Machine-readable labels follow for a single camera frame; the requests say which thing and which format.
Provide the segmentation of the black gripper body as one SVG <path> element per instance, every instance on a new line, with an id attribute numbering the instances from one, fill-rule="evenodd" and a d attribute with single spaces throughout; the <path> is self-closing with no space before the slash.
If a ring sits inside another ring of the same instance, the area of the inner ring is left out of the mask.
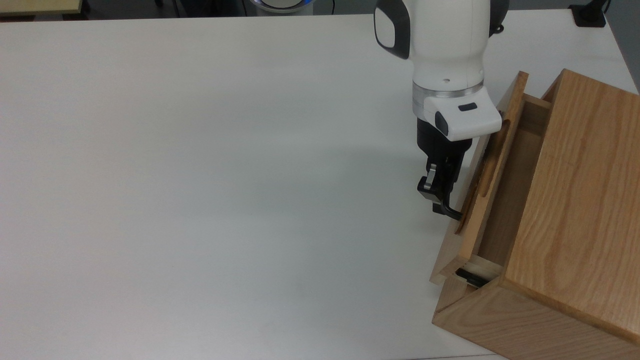
<path id="1" fill-rule="evenodd" d="M 421 119 L 416 120 L 416 125 L 417 146 L 427 157 L 425 170 L 430 170 L 435 164 L 437 169 L 459 173 L 464 156 L 473 145 L 473 140 L 450 141 L 436 127 Z"/>

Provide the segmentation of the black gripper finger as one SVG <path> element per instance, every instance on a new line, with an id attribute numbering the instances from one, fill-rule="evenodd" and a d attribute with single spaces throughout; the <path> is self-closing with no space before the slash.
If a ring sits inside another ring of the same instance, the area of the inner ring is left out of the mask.
<path id="1" fill-rule="evenodd" d="M 437 166 L 436 181 L 439 187 L 440 204 L 434 203 L 432 209 L 437 214 L 447 217 L 459 217 L 460 212 L 450 206 L 450 196 L 455 183 L 450 179 L 450 173 L 446 167 L 440 170 Z"/>
<path id="2" fill-rule="evenodd" d="M 426 174 L 423 176 L 417 185 L 417 190 L 428 201 L 434 204 L 441 203 L 441 196 L 439 196 L 439 185 L 437 184 L 437 165 L 434 162 L 428 161 L 426 163 Z"/>

